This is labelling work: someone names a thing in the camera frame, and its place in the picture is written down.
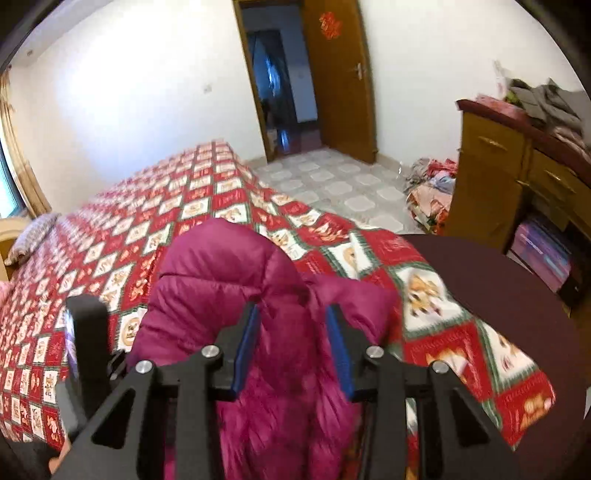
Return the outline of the person's left hand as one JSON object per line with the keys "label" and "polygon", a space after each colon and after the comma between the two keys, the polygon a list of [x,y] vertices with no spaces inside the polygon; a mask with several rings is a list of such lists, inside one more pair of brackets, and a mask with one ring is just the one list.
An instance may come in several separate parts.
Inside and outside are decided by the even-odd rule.
{"label": "person's left hand", "polygon": [[54,474],[57,469],[60,467],[61,463],[63,462],[65,456],[71,450],[71,442],[68,438],[65,439],[64,444],[61,448],[61,451],[57,457],[53,457],[48,462],[48,469],[51,474]]}

